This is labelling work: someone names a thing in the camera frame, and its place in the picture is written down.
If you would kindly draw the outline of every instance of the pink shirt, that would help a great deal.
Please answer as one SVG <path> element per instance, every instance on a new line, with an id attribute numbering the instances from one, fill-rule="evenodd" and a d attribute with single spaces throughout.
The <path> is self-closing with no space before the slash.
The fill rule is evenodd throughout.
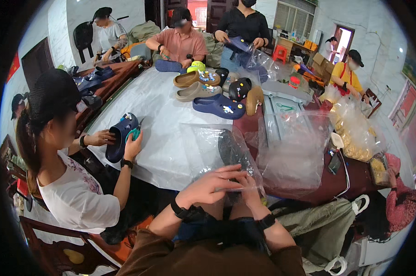
<path id="1" fill-rule="evenodd" d="M 179 34 L 176 29 L 167 29 L 153 36 L 153 39 L 167 47 L 171 60 L 180 63 L 187 59 L 187 54 L 193 57 L 208 54 L 203 34 L 195 29 L 191 29 L 188 35 Z"/>

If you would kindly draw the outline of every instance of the ponytail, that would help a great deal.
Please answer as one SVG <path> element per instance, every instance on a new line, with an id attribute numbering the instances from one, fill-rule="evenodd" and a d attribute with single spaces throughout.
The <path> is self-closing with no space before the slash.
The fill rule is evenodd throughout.
<path id="1" fill-rule="evenodd" d="M 33 196 L 39 196 L 40 191 L 36 182 L 36 176 L 41 167 L 40 158 L 36 152 L 35 138 L 39 136 L 41 130 L 32 128 L 29 117 L 29 107 L 24 108 L 16 124 L 16 142 L 19 153 L 27 165 L 27 184 Z"/>
<path id="2" fill-rule="evenodd" d="M 326 40 L 326 42 L 331 42 L 331 41 L 337 41 L 338 42 L 338 40 L 335 36 L 332 36 L 330 39 Z"/>

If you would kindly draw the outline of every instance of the window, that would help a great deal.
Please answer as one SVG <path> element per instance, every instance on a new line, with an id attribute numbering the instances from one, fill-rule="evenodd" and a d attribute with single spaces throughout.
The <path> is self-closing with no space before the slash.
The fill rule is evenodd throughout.
<path id="1" fill-rule="evenodd" d="M 306 0 L 278 1 L 274 26 L 289 33 L 296 30 L 298 37 L 309 37 L 314 14 L 315 4 Z"/>

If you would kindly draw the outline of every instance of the scissors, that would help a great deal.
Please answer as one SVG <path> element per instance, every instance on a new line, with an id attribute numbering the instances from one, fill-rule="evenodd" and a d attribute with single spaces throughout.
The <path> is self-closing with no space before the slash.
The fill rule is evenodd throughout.
<path id="1" fill-rule="evenodd" d="M 133 130 L 131 130 L 128 134 L 127 134 L 127 138 L 125 138 L 125 142 L 127 142 L 128 140 L 128 136 L 130 135 L 130 133 L 133 133 L 133 141 L 135 141 L 140 134 L 140 127 L 142 126 L 142 122 L 145 119 L 145 117 L 143 119 L 140 120 L 139 124 L 137 125 L 137 127 Z"/>

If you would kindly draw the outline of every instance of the red plastic stool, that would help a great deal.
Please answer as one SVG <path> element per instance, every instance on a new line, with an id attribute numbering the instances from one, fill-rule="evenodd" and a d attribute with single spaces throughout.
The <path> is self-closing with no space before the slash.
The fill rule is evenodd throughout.
<path id="1" fill-rule="evenodd" d="M 288 54 L 288 49 L 283 47 L 282 45 L 277 45 L 275 47 L 274 53 L 272 54 L 272 60 L 276 61 L 277 58 L 283 60 L 283 64 L 286 62 L 286 55 Z"/>

